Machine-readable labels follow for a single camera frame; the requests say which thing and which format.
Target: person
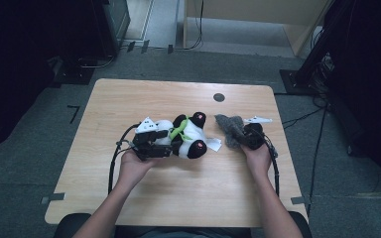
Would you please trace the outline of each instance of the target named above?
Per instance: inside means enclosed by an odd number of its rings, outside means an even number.
[[[271,166],[268,147],[264,144],[257,150],[250,150],[245,146],[241,146],[241,148],[246,155],[247,165],[258,191],[257,195],[260,208],[262,209],[261,220],[265,236],[312,237],[309,225],[305,218],[300,213],[297,213],[295,216],[294,213],[289,213],[286,210],[268,179],[268,170]],[[89,214],[85,216],[82,214],[82,221],[79,221],[76,225],[80,226],[77,231],[75,230],[77,228],[75,228],[75,225],[72,225],[72,221],[69,220],[69,217],[66,217],[64,223],[68,223],[68,229],[71,234],[75,233],[73,237],[110,237],[113,228],[115,227],[116,219],[129,193],[145,176],[147,171],[160,160],[161,158],[155,158],[143,162],[133,151],[126,151],[121,158],[121,167],[117,184],[113,187],[113,190],[97,210],[91,216],[89,216]],[[142,236],[140,237],[154,237],[152,234],[155,236],[159,235],[157,237],[193,237],[185,236],[183,233],[176,233],[176,235],[169,236],[168,232],[173,232],[172,229],[165,229],[164,231],[162,229],[162,231],[154,232],[154,230],[150,229],[149,232],[141,234]],[[202,232],[200,232],[201,229],[197,229],[191,230],[190,233],[193,231],[197,231],[197,234],[194,234],[197,237],[204,237],[204,235],[206,235],[205,237],[250,237],[250,232],[240,232],[239,234],[229,232],[226,234],[212,235],[212,233],[216,231],[215,229]],[[58,227],[55,237],[62,237],[62,233],[66,233],[66,230],[63,229],[63,226],[61,226],[61,229]]]

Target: wooden table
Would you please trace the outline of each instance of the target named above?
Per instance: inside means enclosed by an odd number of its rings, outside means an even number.
[[[215,93],[225,100],[217,102]],[[92,213],[107,195],[110,161],[115,142],[125,130],[147,116],[174,120],[195,111],[207,116],[204,132],[218,138],[218,152],[208,149],[197,160],[165,158],[148,171],[128,197],[116,224],[150,226],[261,227],[253,179],[240,150],[225,146],[214,115],[271,118],[263,124],[279,157],[281,200],[288,210],[307,217],[298,180],[273,91],[268,86],[193,82],[99,79],[94,86],[67,156],[46,221],[59,223],[76,212]],[[132,140],[134,132],[128,137]],[[116,164],[115,178],[119,163]],[[270,180],[274,181],[270,169]]]
[[[283,24],[295,56],[322,21],[331,0],[203,0],[203,18]],[[202,0],[186,0],[184,48],[187,47],[188,20],[200,17]]]

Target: gray carpet floor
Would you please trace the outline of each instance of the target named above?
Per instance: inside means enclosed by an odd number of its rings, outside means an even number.
[[[123,50],[98,68],[89,85],[46,88],[10,137],[0,144],[0,237],[53,237],[41,198],[53,193],[93,84],[125,78],[269,85],[284,93],[279,69],[298,69],[302,59],[149,49]],[[318,108],[311,96],[276,95],[282,121]],[[72,123],[74,108],[80,106]],[[322,116],[324,123],[314,157]],[[312,206],[314,237],[381,237],[381,169],[368,158],[346,154],[338,120],[323,110],[285,130],[302,194]],[[262,232],[254,229],[254,237]]]

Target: stuffed animal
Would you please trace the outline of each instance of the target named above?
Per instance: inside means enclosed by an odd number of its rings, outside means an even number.
[[[184,159],[197,159],[206,153],[206,137],[203,133],[206,115],[195,112],[192,117],[187,115],[178,116],[172,123],[168,120],[155,122],[159,131],[168,130],[167,137],[157,139],[156,145],[179,144],[173,154]]]

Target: tabletop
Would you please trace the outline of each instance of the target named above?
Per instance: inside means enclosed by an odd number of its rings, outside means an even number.
[[[223,95],[222,101],[214,95]],[[280,198],[288,210],[307,218],[303,204],[292,204],[301,192],[272,89],[262,85],[99,79],[67,155],[46,221],[58,224],[65,215],[92,213],[107,196],[115,143],[133,124],[150,117],[173,121],[180,114],[206,114],[207,138],[222,141],[199,159],[164,158],[132,190],[116,221],[122,225],[262,227],[254,181],[244,154],[229,149],[214,115],[270,118],[265,134],[276,147]],[[132,140],[131,131],[126,139]],[[119,172],[118,157],[115,175]],[[274,172],[269,170],[274,184]]]

